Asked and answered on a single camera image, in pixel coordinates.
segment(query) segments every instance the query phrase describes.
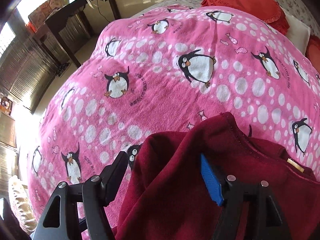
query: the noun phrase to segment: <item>metal rivet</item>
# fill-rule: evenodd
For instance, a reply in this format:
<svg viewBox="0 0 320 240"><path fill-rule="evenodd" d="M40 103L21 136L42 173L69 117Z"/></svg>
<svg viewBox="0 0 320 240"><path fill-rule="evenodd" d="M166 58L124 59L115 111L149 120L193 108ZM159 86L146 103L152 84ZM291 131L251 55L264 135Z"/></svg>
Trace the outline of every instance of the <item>metal rivet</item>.
<svg viewBox="0 0 320 240"><path fill-rule="evenodd" d="M93 175L92 177L91 177L91 181L92 182L96 182L96 181L98 181L100 179L100 177L98 176L98 175Z"/></svg>
<svg viewBox="0 0 320 240"><path fill-rule="evenodd" d="M267 181L263 180L263 181L261 181L261 185L262 185L263 187L268 187L268 186L269 186L269 183L268 183Z"/></svg>
<svg viewBox="0 0 320 240"><path fill-rule="evenodd" d="M236 177L233 176L233 175L228 175L228 176L227 176L227 180L229 180L229 181L235 181L235 180L236 180Z"/></svg>
<svg viewBox="0 0 320 240"><path fill-rule="evenodd" d="M67 184L63 181L58 184L59 188L64 188Z"/></svg>

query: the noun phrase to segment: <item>window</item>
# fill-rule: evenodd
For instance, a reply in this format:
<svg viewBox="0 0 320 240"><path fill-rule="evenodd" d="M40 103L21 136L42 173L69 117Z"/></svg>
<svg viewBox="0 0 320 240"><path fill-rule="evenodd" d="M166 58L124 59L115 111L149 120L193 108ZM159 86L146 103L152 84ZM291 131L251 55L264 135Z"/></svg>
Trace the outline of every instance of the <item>window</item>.
<svg viewBox="0 0 320 240"><path fill-rule="evenodd" d="M18 5L17 9L23 19L23 21L27 24L29 22L28 16L35 9L37 9L41 4L43 4L47 0L22 0Z"/></svg>
<svg viewBox="0 0 320 240"><path fill-rule="evenodd" d="M8 23L5 23L2 31L0 32L0 57L4 51L9 47L11 41L15 38L15 34L11 30Z"/></svg>

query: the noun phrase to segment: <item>floor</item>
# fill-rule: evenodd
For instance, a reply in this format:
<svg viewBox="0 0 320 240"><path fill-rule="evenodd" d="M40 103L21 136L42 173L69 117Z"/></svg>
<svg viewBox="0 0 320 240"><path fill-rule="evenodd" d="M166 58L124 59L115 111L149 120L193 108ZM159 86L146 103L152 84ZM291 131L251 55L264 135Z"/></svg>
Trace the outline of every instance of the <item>floor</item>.
<svg viewBox="0 0 320 240"><path fill-rule="evenodd" d="M78 52L75 53L75 56L81 64L90 58L96 46L97 40L98 36L92 37ZM23 106L19 105L16 105L15 111L12 111L12 117L16 120L17 147L20 149L18 177L24 184L27 184L27 154L30 151L29 142L34 141L38 130L39 121L44 113L44 110L50 103L50 100L64 84L64 82L76 70L76 66L71 63L60 78L55 78L53 80L33 115L31 115L30 112Z"/></svg>

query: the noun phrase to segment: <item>red cushion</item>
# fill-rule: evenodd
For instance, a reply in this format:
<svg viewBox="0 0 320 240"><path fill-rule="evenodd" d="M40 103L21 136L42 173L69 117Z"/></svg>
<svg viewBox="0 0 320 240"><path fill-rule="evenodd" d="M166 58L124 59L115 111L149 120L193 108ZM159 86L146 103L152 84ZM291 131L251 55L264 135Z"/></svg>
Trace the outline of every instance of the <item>red cushion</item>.
<svg viewBox="0 0 320 240"><path fill-rule="evenodd" d="M317 36L310 36L306 57L318 73L320 73L320 39Z"/></svg>
<svg viewBox="0 0 320 240"><path fill-rule="evenodd" d="M268 23L283 35L290 27L275 0L204 0L202 6L227 6L244 11Z"/></svg>

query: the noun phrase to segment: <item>white pillow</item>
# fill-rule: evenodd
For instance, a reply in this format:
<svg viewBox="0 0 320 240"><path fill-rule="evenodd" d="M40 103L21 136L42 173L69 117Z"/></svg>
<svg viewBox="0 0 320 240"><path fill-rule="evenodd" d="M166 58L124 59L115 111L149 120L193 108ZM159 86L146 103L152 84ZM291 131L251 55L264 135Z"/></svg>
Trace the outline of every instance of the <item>white pillow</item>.
<svg viewBox="0 0 320 240"><path fill-rule="evenodd" d="M303 55L306 54L307 46L310 38L310 27L292 16L287 10L283 9L285 17L290 28L285 35Z"/></svg>

